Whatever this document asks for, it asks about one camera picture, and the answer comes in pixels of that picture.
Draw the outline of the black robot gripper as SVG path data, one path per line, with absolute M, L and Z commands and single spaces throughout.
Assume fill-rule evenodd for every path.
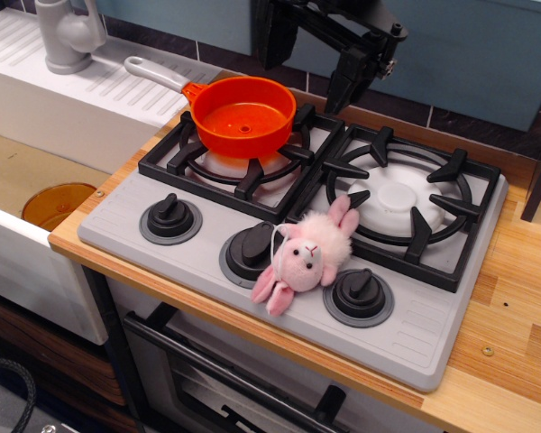
M 395 51 L 408 37 L 382 1 L 259 1 L 255 42 L 262 67 L 287 61 L 301 31 L 339 53 L 325 106 L 331 115 L 355 102 L 372 80 L 390 75 Z

